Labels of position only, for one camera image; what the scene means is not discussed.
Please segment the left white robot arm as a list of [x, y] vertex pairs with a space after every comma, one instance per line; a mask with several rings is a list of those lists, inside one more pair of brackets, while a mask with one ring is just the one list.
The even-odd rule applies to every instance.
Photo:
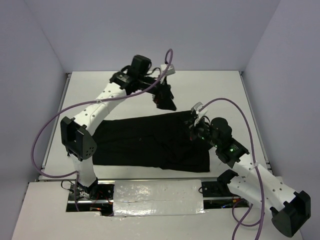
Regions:
[[86, 199], [93, 199], [98, 194], [98, 178], [93, 164], [93, 155], [98, 146], [93, 135], [113, 109], [127, 98], [149, 93], [158, 109], [177, 110], [171, 86], [167, 82], [167, 75], [173, 70], [172, 59], [173, 50], [169, 49], [159, 76], [152, 77], [149, 73], [152, 61], [145, 56], [135, 55], [130, 65], [112, 75], [96, 100], [72, 118], [65, 116], [60, 121], [61, 142], [68, 156], [73, 158], [77, 172], [75, 185]]

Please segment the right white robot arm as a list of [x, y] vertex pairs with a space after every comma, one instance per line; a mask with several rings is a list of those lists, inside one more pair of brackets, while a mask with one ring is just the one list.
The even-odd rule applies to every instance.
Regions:
[[221, 195], [238, 195], [271, 217], [274, 227], [291, 238], [311, 217], [311, 197], [284, 184], [268, 169], [253, 160], [253, 154], [232, 136], [226, 119], [192, 117], [184, 124], [191, 140], [203, 140], [215, 148], [218, 159], [229, 169], [218, 177]]

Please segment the black long sleeve shirt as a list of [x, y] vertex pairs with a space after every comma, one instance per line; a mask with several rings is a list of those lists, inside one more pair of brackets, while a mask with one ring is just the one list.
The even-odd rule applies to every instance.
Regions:
[[93, 139], [94, 165], [153, 167], [192, 173], [210, 172], [210, 145], [190, 139], [185, 122], [191, 111], [104, 120]]

